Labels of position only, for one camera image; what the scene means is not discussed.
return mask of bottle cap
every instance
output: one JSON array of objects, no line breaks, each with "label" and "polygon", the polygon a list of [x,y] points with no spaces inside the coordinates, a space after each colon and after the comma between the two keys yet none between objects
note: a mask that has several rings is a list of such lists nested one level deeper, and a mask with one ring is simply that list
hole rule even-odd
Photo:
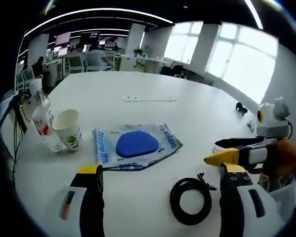
[{"label": "bottle cap", "polygon": [[42,89],[41,79],[35,79],[30,83],[30,92],[33,95],[36,95],[39,90]]}]

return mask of potted plant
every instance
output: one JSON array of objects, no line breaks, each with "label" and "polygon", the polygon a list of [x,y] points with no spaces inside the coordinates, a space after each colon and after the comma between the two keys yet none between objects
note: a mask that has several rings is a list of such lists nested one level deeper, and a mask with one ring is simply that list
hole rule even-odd
[{"label": "potted plant", "polygon": [[135,57],[143,56],[143,54],[144,54],[144,51],[141,48],[138,47],[138,48],[134,49],[134,56]]}]

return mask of ceiling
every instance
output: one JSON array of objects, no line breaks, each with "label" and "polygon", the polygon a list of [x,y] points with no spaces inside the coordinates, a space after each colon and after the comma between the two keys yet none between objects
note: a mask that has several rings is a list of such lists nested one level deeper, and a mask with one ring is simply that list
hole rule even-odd
[{"label": "ceiling", "polygon": [[[54,0],[51,9],[45,12],[28,25],[28,31],[37,25],[62,14],[90,8],[123,8],[156,15],[173,23],[185,21],[204,21],[205,23],[219,24],[231,22],[257,28],[256,22],[245,4],[244,0],[168,0],[149,1],[149,3],[124,3],[120,0],[94,1],[94,0]],[[263,24],[263,30],[277,37],[281,44],[296,54],[296,33],[288,20],[281,13],[261,0],[252,0]],[[288,12],[296,19],[296,5],[283,0]],[[28,34],[22,43],[20,52],[27,49],[30,40],[41,33],[50,34],[49,42],[55,41],[54,36],[86,29],[124,29],[129,30],[132,23],[146,26],[145,31],[171,26],[169,22],[150,16],[132,12],[101,10],[89,11],[67,15],[53,20]],[[122,34],[123,31],[100,30],[100,34]]]}]

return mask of plastic water bottle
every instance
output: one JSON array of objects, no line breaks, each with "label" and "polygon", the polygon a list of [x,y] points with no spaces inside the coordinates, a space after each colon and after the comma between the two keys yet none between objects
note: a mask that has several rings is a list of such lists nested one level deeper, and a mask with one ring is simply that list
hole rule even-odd
[{"label": "plastic water bottle", "polygon": [[32,114],[34,124],[49,149],[57,152],[61,149],[62,143],[52,128],[54,115],[51,110],[51,101],[42,90],[41,79],[35,79],[30,83],[30,91],[31,104],[34,108]]}]

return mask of desk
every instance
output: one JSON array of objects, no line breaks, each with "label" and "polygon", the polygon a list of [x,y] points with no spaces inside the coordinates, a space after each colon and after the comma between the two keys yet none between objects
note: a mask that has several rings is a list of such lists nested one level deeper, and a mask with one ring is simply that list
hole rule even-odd
[{"label": "desk", "polygon": [[136,65],[136,60],[140,59],[140,60],[145,60],[145,73],[154,73],[154,74],[158,74],[159,73],[159,68],[160,68],[160,63],[163,64],[168,64],[165,61],[162,61],[160,59],[157,58],[144,58],[144,57],[135,57],[135,56],[131,56],[131,55],[125,55],[125,54],[121,54],[121,66],[120,66],[120,70],[121,71],[133,71],[133,66]]},{"label": "desk", "polygon": [[[177,102],[123,102],[123,96],[171,96]],[[224,91],[185,79],[137,72],[88,72],[71,74],[49,95],[54,114],[65,109],[80,113],[83,148],[75,153],[52,154],[29,124],[21,142],[15,173],[17,194],[30,216],[43,225],[48,200],[69,186],[76,171],[95,163],[91,130],[121,124],[167,123],[183,143],[178,153],[142,171],[104,172],[104,232],[107,237],[218,237],[221,225],[220,192],[211,192],[212,210],[196,226],[184,226],[172,214],[169,194],[185,177],[204,172],[204,179],[218,187],[218,169],[204,163],[215,141],[253,137],[236,100]],[[257,183],[258,176],[251,175]],[[199,204],[199,196],[189,204]]]}]

